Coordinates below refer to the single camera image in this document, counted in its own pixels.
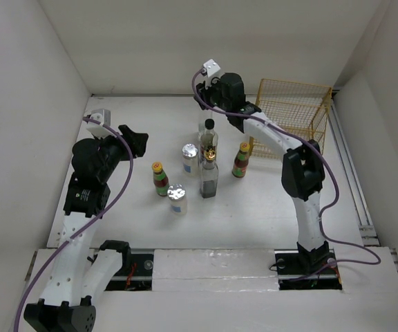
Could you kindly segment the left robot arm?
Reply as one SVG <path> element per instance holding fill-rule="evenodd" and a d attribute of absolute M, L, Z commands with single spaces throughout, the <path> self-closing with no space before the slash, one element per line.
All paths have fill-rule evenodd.
<path fill-rule="evenodd" d="M 110 199 L 108 180 L 122 161 L 132 163 L 145 154 L 149 139 L 125 124 L 117 131 L 95 122 L 92 138 L 73 145 L 73 173 L 64 202 L 64 223 L 59 247 L 46 261 L 52 271 L 35 303 L 22 299 L 14 330 L 24 319 L 35 331 L 92 331 L 95 305 L 114 274 L 131 269 L 127 242 L 107 240 L 94 261 L 88 261 L 93 237 L 102 217 L 118 201 Z"/>

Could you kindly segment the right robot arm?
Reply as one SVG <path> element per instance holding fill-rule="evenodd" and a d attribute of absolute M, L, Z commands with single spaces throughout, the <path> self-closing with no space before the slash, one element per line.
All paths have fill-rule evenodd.
<path fill-rule="evenodd" d="M 329 253 L 320 226 L 320 193 L 325 169 L 319 144 L 281 129 L 258 106 L 249 102 L 238 74 L 225 73 L 210 78 L 205 69 L 196 74 L 206 79 L 191 83 L 202 109 L 226 115 L 233 127 L 282 157 L 281 183 L 293 200 L 298 222 L 297 264 L 307 273 L 314 272 Z"/>

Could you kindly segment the dark-filled gold-spout oil bottle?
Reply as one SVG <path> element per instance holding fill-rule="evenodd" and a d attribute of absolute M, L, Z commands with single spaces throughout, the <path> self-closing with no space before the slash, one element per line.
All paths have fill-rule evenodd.
<path fill-rule="evenodd" d="M 210 148 L 205 151 L 200 165 L 200 194 L 202 198 L 214 197 L 217 192 L 219 170 L 216 163 L 216 151 Z"/>

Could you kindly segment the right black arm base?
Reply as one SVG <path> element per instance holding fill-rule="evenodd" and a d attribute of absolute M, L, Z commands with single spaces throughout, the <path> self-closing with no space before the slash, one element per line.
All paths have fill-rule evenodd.
<path fill-rule="evenodd" d="M 333 250 L 313 265 L 307 265 L 298 250 L 275 250 L 274 258 L 275 262 L 269 269 L 277 274 L 280 291 L 343 289 L 337 267 L 319 271 L 329 260 L 335 259 Z"/>

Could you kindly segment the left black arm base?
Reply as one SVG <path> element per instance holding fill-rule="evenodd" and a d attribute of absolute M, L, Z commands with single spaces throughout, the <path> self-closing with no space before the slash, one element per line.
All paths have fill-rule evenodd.
<path fill-rule="evenodd" d="M 105 291 L 150 291 L 154 267 L 153 249 L 128 246 L 122 267 L 112 276 Z"/>

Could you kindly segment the clear oil bottle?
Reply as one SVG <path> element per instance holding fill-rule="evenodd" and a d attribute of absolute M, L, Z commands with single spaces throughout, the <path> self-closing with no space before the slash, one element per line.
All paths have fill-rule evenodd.
<path fill-rule="evenodd" d="M 198 110 L 198 138 L 200 138 L 202 134 L 205 132 L 205 121 L 209 118 L 213 118 L 212 111 L 208 109 Z"/>

